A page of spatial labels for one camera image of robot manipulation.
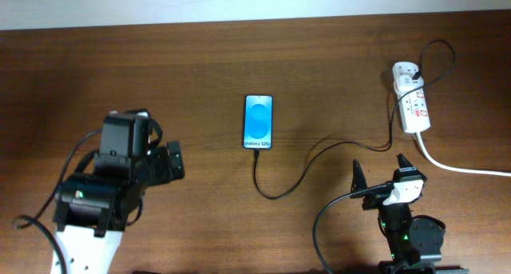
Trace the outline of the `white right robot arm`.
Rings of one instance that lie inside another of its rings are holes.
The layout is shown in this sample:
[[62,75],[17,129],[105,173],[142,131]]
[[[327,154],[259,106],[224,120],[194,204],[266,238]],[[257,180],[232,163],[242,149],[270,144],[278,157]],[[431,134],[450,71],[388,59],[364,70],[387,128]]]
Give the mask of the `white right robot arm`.
[[358,160],[353,161],[351,198],[362,199],[362,209],[378,211],[378,226],[388,243],[391,260],[381,261],[381,273],[468,273],[460,266],[438,267],[446,225],[427,215],[414,216],[410,205],[422,196],[426,176],[404,155],[391,180],[368,186]]

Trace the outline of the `blue Galaxy smartphone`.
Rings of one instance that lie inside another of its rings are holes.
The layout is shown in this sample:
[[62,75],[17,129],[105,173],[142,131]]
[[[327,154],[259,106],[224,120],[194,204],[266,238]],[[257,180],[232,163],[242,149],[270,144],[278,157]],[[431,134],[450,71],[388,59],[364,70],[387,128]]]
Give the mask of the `blue Galaxy smartphone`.
[[243,147],[270,149],[272,147],[273,96],[247,95],[244,110]]

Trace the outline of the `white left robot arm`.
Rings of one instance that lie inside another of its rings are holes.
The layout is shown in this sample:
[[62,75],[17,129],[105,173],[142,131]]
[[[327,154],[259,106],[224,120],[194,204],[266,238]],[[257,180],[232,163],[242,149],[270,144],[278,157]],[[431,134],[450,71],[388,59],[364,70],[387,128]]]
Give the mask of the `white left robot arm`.
[[185,176],[179,142],[160,143],[163,131],[147,109],[113,111],[98,132],[99,148],[57,187],[53,273],[107,273],[146,189]]

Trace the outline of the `white power strip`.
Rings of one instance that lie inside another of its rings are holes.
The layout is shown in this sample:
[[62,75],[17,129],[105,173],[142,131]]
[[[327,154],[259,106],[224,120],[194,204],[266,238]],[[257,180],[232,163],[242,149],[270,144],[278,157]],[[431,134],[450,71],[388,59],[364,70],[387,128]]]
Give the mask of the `white power strip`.
[[398,107],[405,133],[420,133],[430,127],[430,116],[422,89],[423,80],[411,81],[404,78],[394,82],[394,91],[399,100]]

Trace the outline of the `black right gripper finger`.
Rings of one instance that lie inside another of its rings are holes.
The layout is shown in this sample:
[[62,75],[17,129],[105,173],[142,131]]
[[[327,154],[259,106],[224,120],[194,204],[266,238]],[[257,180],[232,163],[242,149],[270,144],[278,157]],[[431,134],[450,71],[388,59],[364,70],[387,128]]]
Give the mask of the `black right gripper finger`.
[[357,159],[352,163],[352,182],[351,182],[351,198],[361,198],[364,196],[362,193],[367,189],[366,178],[362,171],[362,167]]
[[426,176],[413,166],[406,157],[400,153],[397,155],[399,168],[394,171],[394,182],[416,181],[426,182]]

